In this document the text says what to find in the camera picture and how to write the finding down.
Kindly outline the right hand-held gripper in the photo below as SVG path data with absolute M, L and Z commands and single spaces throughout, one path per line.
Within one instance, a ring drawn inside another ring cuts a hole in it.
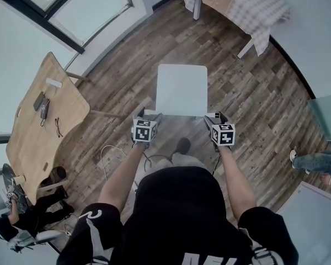
M 234 145 L 236 129 L 234 124 L 227 124 L 228 119 L 222 112 L 217 113 L 221 124 L 213 124 L 211 118 L 204 116 L 205 125 L 210 129 L 210 139 L 215 148 L 215 152 L 219 152 L 219 147 L 227 146 L 230 148 Z

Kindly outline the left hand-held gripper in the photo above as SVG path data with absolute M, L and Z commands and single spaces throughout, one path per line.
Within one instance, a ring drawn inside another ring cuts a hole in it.
M 133 119 L 131 128 L 131 138 L 134 144 L 143 144 L 145 149 L 148 149 L 151 141 L 157 134 L 158 125 L 162 122 L 163 114 L 159 113 L 154 119 L 144 119 L 145 108 L 137 114 L 137 118 Z

